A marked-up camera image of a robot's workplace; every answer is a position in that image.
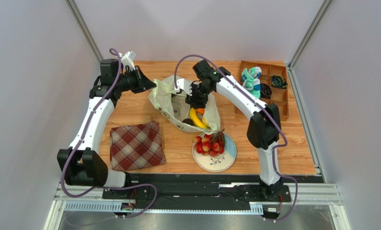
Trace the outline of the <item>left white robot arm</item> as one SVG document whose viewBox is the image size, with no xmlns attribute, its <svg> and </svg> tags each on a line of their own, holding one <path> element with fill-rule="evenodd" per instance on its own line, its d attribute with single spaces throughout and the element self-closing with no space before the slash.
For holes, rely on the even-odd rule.
<svg viewBox="0 0 381 230">
<path fill-rule="evenodd" d="M 99 156 L 101 137 L 123 92 L 141 93 L 156 84 L 127 57 L 120 61 L 104 59 L 100 70 L 89 92 L 88 110 L 77 136 L 57 154 L 62 185 L 121 188 L 130 184 L 128 173 L 109 169 Z"/>
</svg>

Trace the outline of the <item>orange fake fruit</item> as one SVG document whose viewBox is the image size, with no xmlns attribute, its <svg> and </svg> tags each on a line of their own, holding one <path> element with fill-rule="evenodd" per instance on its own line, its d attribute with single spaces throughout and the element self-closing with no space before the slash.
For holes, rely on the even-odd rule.
<svg viewBox="0 0 381 230">
<path fill-rule="evenodd" d="M 198 108 L 196 109 L 197 113 L 201 114 L 201 115 L 204 115 L 205 113 L 205 109 L 204 108 Z"/>
</svg>

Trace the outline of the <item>red fake strawberry bunch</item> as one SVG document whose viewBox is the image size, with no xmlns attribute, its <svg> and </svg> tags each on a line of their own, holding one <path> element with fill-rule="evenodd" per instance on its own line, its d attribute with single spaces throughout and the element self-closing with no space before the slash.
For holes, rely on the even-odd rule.
<svg viewBox="0 0 381 230">
<path fill-rule="evenodd" d="M 201 134 L 193 140 L 192 150 L 197 155 L 219 157 L 224 155 L 225 135 L 224 129 L 212 134 Z"/>
</svg>

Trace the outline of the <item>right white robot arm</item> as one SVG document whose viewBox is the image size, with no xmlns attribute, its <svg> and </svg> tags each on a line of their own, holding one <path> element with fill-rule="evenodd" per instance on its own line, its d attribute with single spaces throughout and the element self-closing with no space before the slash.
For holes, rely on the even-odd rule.
<svg viewBox="0 0 381 230">
<path fill-rule="evenodd" d="M 213 67 L 207 60 L 193 66 L 199 82 L 175 79 L 176 93 L 186 93 L 186 103 L 192 108 L 204 108 L 208 96 L 217 92 L 232 102 L 249 120 L 247 139 L 257 148 L 260 163 L 259 193 L 270 198 L 281 189 L 277 147 L 281 125 L 278 107 L 257 99 L 223 67 Z"/>
</svg>

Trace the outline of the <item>white plastic bag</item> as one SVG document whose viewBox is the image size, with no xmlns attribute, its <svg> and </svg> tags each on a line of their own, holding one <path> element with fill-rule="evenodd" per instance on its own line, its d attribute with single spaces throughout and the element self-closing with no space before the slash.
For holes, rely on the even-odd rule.
<svg viewBox="0 0 381 230">
<path fill-rule="evenodd" d="M 208 96 L 208 102 L 205 107 L 205 113 L 202 116 L 207 122 L 209 128 L 203 129 L 183 123 L 183 120 L 189 118 L 190 105 L 185 102 L 186 93 L 175 94 L 174 76 L 155 79 L 153 82 L 156 87 L 152 89 L 148 98 L 151 104 L 161 112 L 161 114 L 176 128 L 183 132 L 213 132 L 221 130 L 221 119 L 217 109 L 216 100 L 211 93 Z"/>
</svg>

